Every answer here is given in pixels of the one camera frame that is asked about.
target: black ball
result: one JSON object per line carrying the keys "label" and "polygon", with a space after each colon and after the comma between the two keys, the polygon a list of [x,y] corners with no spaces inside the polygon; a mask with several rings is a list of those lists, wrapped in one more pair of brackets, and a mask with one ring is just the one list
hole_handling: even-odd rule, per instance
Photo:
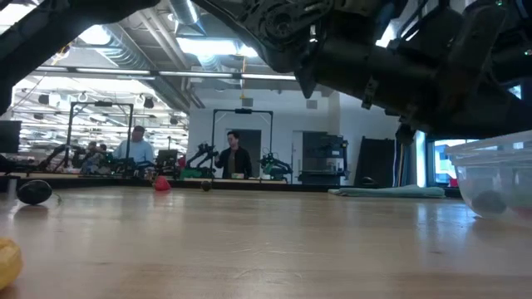
{"label": "black ball", "polygon": [[500,215],[506,210],[502,194],[496,191],[485,191],[471,201],[471,206],[480,216]]}
{"label": "black ball", "polygon": [[25,204],[38,205],[52,196],[52,187],[43,180],[33,180],[25,183],[17,191],[17,196]]}
{"label": "black ball", "polygon": [[213,185],[210,183],[210,181],[203,181],[203,182],[201,182],[201,188],[205,192],[208,192],[208,191],[210,191],[213,188]]}

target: towel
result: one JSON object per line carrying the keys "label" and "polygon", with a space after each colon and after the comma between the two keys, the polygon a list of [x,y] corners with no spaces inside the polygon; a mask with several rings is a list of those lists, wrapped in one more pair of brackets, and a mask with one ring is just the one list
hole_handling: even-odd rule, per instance
{"label": "towel", "polygon": [[432,198],[443,199],[446,191],[439,187],[420,188],[417,185],[408,185],[398,188],[362,189],[342,188],[330,189],[330,194],[349,197],[380,197],[380,198]]}

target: dark hair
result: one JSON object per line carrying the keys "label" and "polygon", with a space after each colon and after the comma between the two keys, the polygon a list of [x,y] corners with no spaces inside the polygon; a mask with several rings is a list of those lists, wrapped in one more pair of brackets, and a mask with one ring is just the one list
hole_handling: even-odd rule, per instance
{"label": "dark hair", "polygon": [[146,129],[144,129],[144,127],[142,125],[137,125],[134,129],[133,129],[133,132],[146,132]]}
{"label": "dark hair", "polygon": [[240,139],[240,134],[237,131],[230,131],[227,136],[232,135],[235,139]]}

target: man in dark jacket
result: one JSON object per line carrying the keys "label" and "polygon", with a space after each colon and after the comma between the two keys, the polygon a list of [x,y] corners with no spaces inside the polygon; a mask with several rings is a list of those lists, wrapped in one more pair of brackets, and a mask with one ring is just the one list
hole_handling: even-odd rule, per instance
{"label": "man in dark jacket", "polygon": [[239,133],[230,131],[227,134],[229,148],[216,157],[215,165],[224,168],[224,179],[232,179],[233,174],[243,174],[247,179],[252,175],[251,159],[247,150],[239,146]]}

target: clear plastic bin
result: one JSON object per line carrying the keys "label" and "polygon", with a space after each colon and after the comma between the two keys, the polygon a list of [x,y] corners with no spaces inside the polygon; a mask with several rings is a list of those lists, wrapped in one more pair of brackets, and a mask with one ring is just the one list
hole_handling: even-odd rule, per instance
{"label": "clear plastic bin", "polygon": [[446,149],[465,202],[484,218],[532,227],[532,131]]}

